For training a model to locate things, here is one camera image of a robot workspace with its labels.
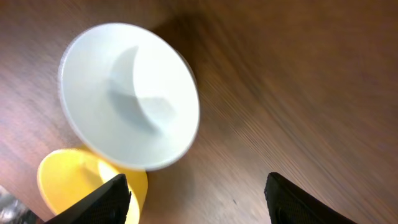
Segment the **yellow small bowl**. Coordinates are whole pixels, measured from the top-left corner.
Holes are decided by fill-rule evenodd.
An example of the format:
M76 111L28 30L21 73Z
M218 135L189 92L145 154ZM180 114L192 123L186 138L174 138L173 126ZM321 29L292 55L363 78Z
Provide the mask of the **yellow small bowl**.
M126 175L132 192L126 222L139 223L148 189L146 172L118 167L86 147L51 152L39 165L37 183L44 202L58 215L118 174Z

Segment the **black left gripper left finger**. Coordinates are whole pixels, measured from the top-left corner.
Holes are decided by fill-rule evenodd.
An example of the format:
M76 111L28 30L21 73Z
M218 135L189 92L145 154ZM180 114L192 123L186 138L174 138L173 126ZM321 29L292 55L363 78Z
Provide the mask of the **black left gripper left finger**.
M118 174L45 224L125 224L130 201L126 176Z

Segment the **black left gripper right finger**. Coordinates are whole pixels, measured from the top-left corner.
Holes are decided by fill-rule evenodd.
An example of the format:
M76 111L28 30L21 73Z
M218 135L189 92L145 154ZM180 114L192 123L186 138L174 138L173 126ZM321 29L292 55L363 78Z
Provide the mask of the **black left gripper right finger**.
M354 224L277 172L268 174L264 195L272 224Z

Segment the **white small bowl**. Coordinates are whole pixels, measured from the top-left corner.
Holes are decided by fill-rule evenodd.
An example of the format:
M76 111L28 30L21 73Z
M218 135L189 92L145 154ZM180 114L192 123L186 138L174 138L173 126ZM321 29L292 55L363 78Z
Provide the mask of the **white small bowl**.
M60 61L58 91L75 134L118 166L167 167L197 136L200 100L190 65L133 24L100 24L76 36Z

